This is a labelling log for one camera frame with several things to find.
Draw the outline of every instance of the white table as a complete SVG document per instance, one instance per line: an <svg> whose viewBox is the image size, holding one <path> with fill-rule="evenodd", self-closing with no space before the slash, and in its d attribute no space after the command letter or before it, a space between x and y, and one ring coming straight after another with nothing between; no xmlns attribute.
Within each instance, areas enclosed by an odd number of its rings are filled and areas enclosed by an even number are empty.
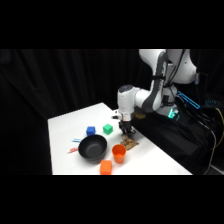
<svg viewBox="0 0 224 224"><path fill-rule="evenodd" d="M118 120L111 119L111 113L110 108L100 103L48 120L53 175L100 175L100 164L85 161L79 152L68 154L70 149L79 145L72 139L85 138L88 126L95 126L96 134L107 140L104 160L112 161L112 175L191 175L137 130L135 140L140 145L127 151L123 164L115 163L112 147L120 144L122 132ZM114 128L109 136L103 133L106 124Z"/></svg>

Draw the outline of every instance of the black background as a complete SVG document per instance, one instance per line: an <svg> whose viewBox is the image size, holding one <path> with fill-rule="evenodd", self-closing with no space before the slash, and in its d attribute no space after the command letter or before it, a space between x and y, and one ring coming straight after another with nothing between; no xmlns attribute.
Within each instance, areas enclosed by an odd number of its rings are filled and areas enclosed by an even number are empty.
<svg viewBox="0 0 224 224"><path fill-rule="evenodd" d="M224 96L224 49L191 56L209 75L208 92ZM119 87L150 83L138 49L0 50L1 173L51 174L47 119L100 102L116 109Z"/></svg>

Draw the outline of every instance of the wire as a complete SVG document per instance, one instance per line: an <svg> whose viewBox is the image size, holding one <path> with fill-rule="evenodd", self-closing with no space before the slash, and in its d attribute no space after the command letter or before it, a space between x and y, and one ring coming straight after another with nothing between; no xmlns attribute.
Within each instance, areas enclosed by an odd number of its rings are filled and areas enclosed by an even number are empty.
<svg viewBox="0 0 224 224"><path fill-rule="evenodd" d="M198 85L196 85L196 93L197 93L198 102L199 102L199 106L200 106L200 112L201 112L202 121L203 121L204 137L206 138L206 129L205 129L205 126L204 126L206 122L204 121L204 118L203 118L203 111L202 111L202 108L201 108L201 99L200 99L199 92L198 92Z"/></svg>
<svg viewBox="0 0 224 224"><path fill-rule="evenodd" d="M216 145L216 148L217 148L222 143L222 140L224 138L224 118L222 116L222 112L218 108L216 108L216 110L219 112L219 114L220 114L220 116L222 118L222 123L223 123L223 135L222 135L222 138L221 138L220 142Z"/></svg>
<svg viewBox="0 0 224 224"><path fill-rule="evenodd" d="M213 134L214 136L214 147L212 149L212 155L211 155L211 158L210 158L210 162L209 162L209 166L208 166L208 170L204 173L204 175L206 175L208 173L208 171L210 170L211 168L211 165L212 165L212 160L213 160L213 156L214 156L214 152L215 152L215 148L216 148L216 136L214 134L213 131L211 131L211 133Z"/></svg>
<svg viewBox="0 0 224 224"><path fill-rule="evenodd" d="M174 94L173 94L173 98L174 98L174 102L175 102L175 104L177 104L177 101L176 101L176 99L175 99ZM191 126L190 126L190 124L188 123L187 119L185 118L184 114L182 113L180 107L179 107L179 111L180 111L182 117L184 118L185 122L187 123L189 130L190 130L191 133L193 134L193 136L194 136L194 138L195 138L195 140L196 140L198 146L201 147L201 145L199 144L199 141L198 141L198 139L197 139L195 133L194 133L193 130L191 129Z"/></svg>
<svg viewBox="0 0 224 224"><path fill-rule="evenodd" d="M183 56L184 56L185 51L186 51L186 49L183 49L183 51L182 51L182 53L181 53L180 61L179 61L179 63L178 63L178 66L175 67L176 70L175 70L175 68L174 68L175 73L174 73L173 77L171 78L171 75L172 75L173 72L174 72L174 70L173 70L172 74L170 75L170 79L169 79L168 83L171 83L171 82L173 81L173 79L175 78L175 76L176 76L176 74L177 74L177 71L178 71L178 69L179 69L179 67L180 67L180 63L181 63L181 61L182 61L182 59L183 59Z"/></svg>

